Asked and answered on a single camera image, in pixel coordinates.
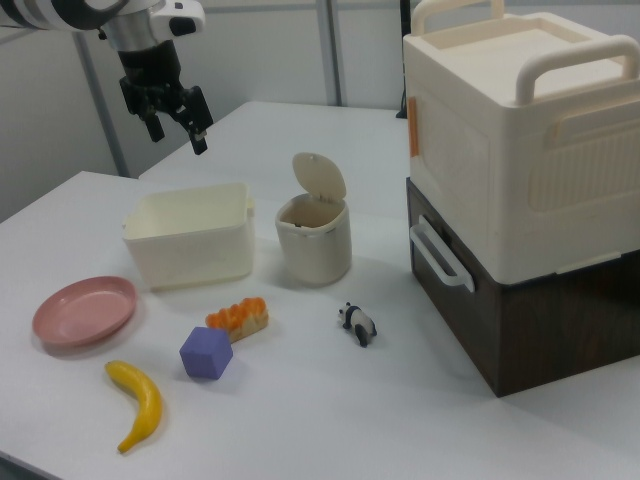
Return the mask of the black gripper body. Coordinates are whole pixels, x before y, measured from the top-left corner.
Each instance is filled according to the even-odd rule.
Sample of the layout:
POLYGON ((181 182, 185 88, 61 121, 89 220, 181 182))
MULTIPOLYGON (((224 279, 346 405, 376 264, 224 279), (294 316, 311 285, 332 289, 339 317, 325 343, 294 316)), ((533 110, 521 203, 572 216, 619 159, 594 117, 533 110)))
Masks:
POLYGON ((213 125, 202 90, 181 83, 181 64, 173 41, 141 51, 119 52, 118 56, 125 71, 120 86, 132 115, 144 122, 148 115, 165 113, 186 131, 206 130, 213 125))

